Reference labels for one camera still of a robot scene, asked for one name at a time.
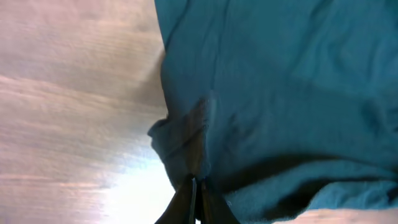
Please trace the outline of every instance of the garment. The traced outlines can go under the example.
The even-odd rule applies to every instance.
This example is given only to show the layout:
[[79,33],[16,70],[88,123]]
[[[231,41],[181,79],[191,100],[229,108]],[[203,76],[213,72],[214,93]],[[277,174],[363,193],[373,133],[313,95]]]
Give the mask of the garment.
[[175,188],[210,175],[241,223],[398,207],[398,1],[155,3]]

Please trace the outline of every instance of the fabric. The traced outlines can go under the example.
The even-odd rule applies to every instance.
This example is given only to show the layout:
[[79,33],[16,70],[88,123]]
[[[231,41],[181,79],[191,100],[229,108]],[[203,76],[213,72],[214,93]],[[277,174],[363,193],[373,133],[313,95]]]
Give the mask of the fabric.
[[241,223],[398,207],[398,1],[155,3],[175,188],[210,175]]

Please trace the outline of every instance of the teal fabric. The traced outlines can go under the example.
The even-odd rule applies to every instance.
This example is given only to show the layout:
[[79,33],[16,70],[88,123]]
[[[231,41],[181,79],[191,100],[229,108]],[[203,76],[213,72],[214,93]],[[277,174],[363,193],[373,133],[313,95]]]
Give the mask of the teal fabric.
[[242,223],[398,207],[397,1],[155,3],[169,115],[150,135],[175,188],[201,144]]

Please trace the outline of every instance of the wood grain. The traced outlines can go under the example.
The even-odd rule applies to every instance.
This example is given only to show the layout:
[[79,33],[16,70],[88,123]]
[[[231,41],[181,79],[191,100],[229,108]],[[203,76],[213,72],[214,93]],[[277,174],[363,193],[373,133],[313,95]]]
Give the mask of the wood grain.
[[153,0],[0,1],[0,224],[158,219],[162,54]]

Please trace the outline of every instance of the wooden surface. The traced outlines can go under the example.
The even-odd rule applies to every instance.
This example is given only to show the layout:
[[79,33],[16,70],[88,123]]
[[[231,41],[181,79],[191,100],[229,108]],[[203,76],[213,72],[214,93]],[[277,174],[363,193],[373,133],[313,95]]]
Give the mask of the wooden surface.
[[0,224],[158,219],[174,193],[146,136],[166,114],[162,54],[153,0],[0,1]]

